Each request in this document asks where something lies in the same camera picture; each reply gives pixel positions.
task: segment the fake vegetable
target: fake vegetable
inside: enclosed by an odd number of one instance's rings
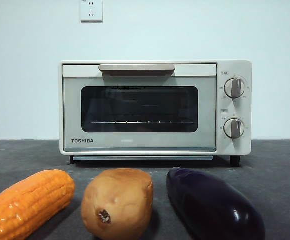
[[[66,207],[75,184],[61,170],[38,172],[0,193],[0,240],[23,240]]]
[[[82,221],[102,240],[136,240],[148,226],[152,201],[149,174],[129,168],[105,170],[85,189]]]
[[[224,181],[204,172],[174,167],[168,196],[200,240],[263,240],[263,220],[252,203]]]

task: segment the control knob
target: control knob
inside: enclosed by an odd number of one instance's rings
[[[240,78],[232,78],[225,83],[224,91],[232,99],[239,98],[244,94],[244,82]]]
[[[244,133],[244,124],[240,120],[232,118],[225,122],[224,132],[229,138],[237,139]]]

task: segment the oven foot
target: oven foot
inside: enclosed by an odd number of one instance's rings
[[[73,160],[73,156],[69,156],[69,165],[75,164],[75,161]]]
[[[240,162],[240,156],[230,156],[229,157],[230,166],[232,166],[233,168],[239,167],[239,162]]]

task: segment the white wall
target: white wall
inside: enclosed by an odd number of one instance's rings
[[[0,139],[58,139],[61,60],[249,59],[252,138],[290,139],[290,0],[0,0]]]

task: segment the oven handle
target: oven handle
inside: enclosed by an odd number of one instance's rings
[[[100,64],[99,71],[111,76],[163,76],[172,74],[174,64]]]

